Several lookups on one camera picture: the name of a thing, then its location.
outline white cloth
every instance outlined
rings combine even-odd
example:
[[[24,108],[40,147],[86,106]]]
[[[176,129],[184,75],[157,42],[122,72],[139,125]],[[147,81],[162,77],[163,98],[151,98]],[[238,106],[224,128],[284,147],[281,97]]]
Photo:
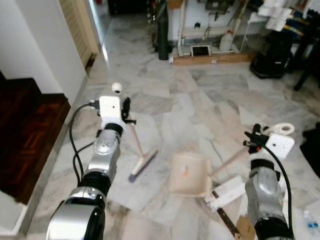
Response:
[[[309,0],[303,10],[303,18],[307,17],[307,13],[309,10],[313,10],[313,11],[318,12],[320,14],[320,1],[319,0]]]

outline marble floor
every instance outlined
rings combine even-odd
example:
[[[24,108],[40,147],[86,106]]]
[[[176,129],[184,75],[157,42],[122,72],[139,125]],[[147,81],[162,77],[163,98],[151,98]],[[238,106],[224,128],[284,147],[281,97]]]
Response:
[[[144,151],[159,153],[139,178],[128,177],[138,153],[128,131],[121,140],[117,174],[108,195],[105,239],[108,240],[232,240],[216,213],[208,214],[202,199],[168,191],[171,156],[181,151],[201,153],[220,166],[242,147],[244,131],[255,123],[271,126],[290,122],[295,126],[295,146],[283,162],[293,195],[293,226],[297,240],[313,239],[303,222],[304,208],[320,206],[320,181],[300,151],[302,132],[320,120],[320,89],[308,79],[299,92],[293,86],[300,74],[281,80],[260,80],[248,63],[176,67],[159,61],[146,36],[141,16],[113,18],[102,51],[89,74],[80,104],[111,93],[120,82],[131,98],[131,116]],[[100,119],[83,109],[74,126],[78,148],[95,139]],[[92,149],[81,152],[88,165]],[[73,151],[66,136],[56,164],[34,215],[27,239],[43,240],[51,215],[76,186]],[[240,159],[213,180],[223,183],[233,176],[248,178],[246,159]],[[246,195],[224,210],[234,224],[247,212]],[[320,214],[314,216],[320,222]]]

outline staircase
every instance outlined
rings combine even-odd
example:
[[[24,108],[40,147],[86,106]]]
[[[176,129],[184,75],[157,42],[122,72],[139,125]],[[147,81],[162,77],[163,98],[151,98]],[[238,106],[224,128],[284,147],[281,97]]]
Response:
[[[32,78],[0,81],[0,191],[28,204],[69,110]]]

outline water bottle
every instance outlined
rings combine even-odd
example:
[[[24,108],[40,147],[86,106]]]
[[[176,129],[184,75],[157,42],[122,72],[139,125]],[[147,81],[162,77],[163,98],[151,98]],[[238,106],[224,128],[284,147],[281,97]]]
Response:
[[[232,31],[229,30],[221,38],[219,50],[222,52],[230,51],[233,41],[234,41],[234,38],[232,37]]]
[[[303,212],[304,214],[304,220],[306,222],[306,225],[310,231],[310,233],[313,236],[320,237],[320,230],[319,230],[319,225],[318,223],[313,219],[311,216],[310,212],[308,210],[305,210]]]

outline cable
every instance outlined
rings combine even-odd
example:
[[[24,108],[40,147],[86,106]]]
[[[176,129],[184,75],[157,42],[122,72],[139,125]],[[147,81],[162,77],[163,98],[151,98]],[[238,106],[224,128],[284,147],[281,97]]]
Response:
[[[83,146],[82,148],[80,148],[77,153],[79,154],[82,150],[90,147],[91,145],[93,145],[95,142],[91,142],[85,146]],[[73,170],[74,170],[74,173],[75,173],[75,176],[76,176],[76,180],[77,180],[77,186],[79,187],[80,186],[80,183],[81,183],[81,180],[80,180],[80,176],[79,176],[79,173],[78,173],[78,170],[77,170],[77,167],[76,167],[76,154],[73,155],[73,159],[72,159],[72,165],[73,165]]]
[[[292,237],[294,237],[294,230],[292,227],[292,195],[291,195],[291,187],[290,187],[290,183],[289,183],[289,179],[288,179],[288,175],[286,173],[286,170],[284,168],[284,166],[281,164],[280,160],[278,159],[278,157],[264,144],[255,142],[257,145],[263,147],[276,161],[276,163],[279,165],[281,172],[283,174],[284,180],[285,180],[285,184],[286,184],[286,188],[288,190],[288,219],[289,219],[289,229],[290,232],[292,234]]]
[[[204,34],[203,34],[203,36],[202,36],[202,38],[204,38],[205,36],[206,36],[206,34],[207,34],[207,31],[209,30],[209,26],[206,28],[206,30],[205,30],[205,32],[204,32]]]
[[[238,13],[238,11],[239,11],[239,9],[240,9],[241,7],[242,7],[242,5],[240,4],[240,5],[238,6],[238,8],[235,10],[235,12],[234,12],[233,16],[231,17],[229,23],[227,24],[227,27],[228,27],[229,24],[231,23],[232,19],[234,19],[234,17],[236,16],[236,14]]]
[[[76,116],[77,116],[77,113],[78,113],[81,109],[83,109],[83,108],[85,108],[85,107],[93,107],[93,104],[90,102],[90,103],[86,103],[86,104],[81,105],[80,107],[78,107],[78,108],[75,110],[75,112],[73,113],[73,115],[72,115],[72,118],[71,118],[71,121],[70,121],[70,127],[69,127],[69,138],[70,138],[70,142],[71,142],[71,145],[72,145],[74,154],[75,154],[75,156],[76,156],[76,158],[77,158],[77,161],[78,161],[78,163],[79,163],[80,172],[81,172],[81,177],[79,177],[79,174],[77,174],[78,171],[75,172],[75,175],[77,176],[78,182],[80,182],[80,181],[82,180],[82,176],[83,176],[83,174],[84,174],[84,168],[83,168],[83,166],[82,166],[82,163],[81,163],[81,160],[80,160],[78,151],[77,151],[76,146],[75,146],[75,143],[74,143],[74,139],[73,139],[73,136],[72,136],[72,127],[73,127],[73,125],[74,125],[74,121],[75,121],[75,118],[76,118]]]

